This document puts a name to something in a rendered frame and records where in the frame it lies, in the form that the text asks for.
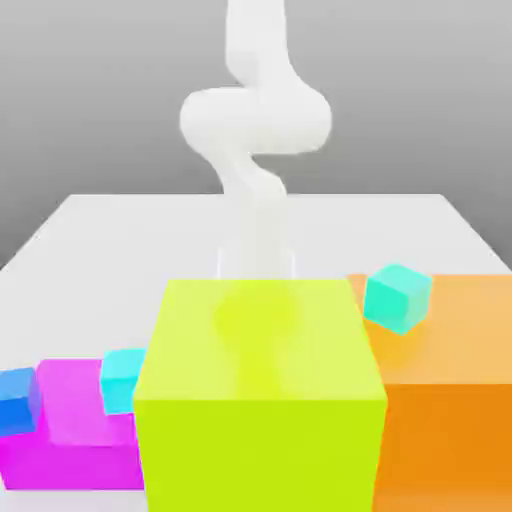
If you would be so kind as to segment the small turquoise cube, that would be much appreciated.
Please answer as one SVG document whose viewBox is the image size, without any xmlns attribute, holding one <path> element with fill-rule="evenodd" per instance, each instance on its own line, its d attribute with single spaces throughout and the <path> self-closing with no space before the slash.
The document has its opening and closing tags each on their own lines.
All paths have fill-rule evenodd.
<svg viewBox="0 0 512 512">
<path fill-rule="evenodd" d="M 429 310 L 432 277 L 401 264 L 390 264 L 369 276 L 363 316 L 404 335 L 422 322 Z"/>
</svg>

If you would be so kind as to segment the small cyan cube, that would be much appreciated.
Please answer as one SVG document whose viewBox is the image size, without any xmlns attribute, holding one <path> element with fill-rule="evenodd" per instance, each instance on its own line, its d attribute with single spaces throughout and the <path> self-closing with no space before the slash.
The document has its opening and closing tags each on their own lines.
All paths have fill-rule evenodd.
<svg viewBox="0 0 512 512">
<path fill-rule="evenodd" d="M 133 396 L 145 355 L 145 348 L 118 349 L 104 354 L 100 386 L 107 415 L 133 412 Z"/>
</svg>

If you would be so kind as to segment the small blue cube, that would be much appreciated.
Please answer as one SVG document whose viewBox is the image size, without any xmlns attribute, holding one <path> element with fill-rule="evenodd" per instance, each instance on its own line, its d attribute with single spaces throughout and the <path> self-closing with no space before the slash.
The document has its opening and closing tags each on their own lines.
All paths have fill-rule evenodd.
<svg viewBox="0 0 512 512">
<path fill-rule="evenodd" d="M 0 437 L 34 432 L 41 394 L 34 368 L 0 371 Z"/>
</svg>

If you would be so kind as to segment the large yellow-green box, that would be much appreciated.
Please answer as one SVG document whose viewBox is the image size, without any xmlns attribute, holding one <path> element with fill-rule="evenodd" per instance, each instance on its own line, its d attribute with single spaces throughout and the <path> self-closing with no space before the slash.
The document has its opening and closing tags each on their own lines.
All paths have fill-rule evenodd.
<svg viewBox="0 0 512 512">
<path fill-rule="evenodd" d="M 387 395 L 345 279 L 170 281 L 134 409 L 148 512 L 372 512 Z"/>
</svg>

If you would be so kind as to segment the large magenta box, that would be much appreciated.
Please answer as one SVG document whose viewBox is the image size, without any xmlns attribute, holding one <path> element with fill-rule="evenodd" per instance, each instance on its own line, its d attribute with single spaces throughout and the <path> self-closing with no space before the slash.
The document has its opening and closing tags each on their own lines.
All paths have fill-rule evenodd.
<svg viewBox="0 0 512 512">
<path fill-rule="evenodd" d="M 107 415 L 98 359 L 46 359 L 36 369 L 42 408 L 34 432 L 0 437 L 8 490 L 142 490 L 135 419 Z"/>
</svg>

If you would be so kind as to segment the large orange box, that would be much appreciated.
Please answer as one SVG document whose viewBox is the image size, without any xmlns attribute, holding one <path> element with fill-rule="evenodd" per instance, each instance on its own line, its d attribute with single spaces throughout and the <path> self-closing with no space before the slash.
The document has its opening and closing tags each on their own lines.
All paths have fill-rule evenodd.
<svg viewBox="0 0 512 512">
<path fill-rule="evenodd" d="M 512 276 L 437 275 L 409 333 L 365 328 L 388 396 L 374 512 L 512 512 Z"/>
</svg>

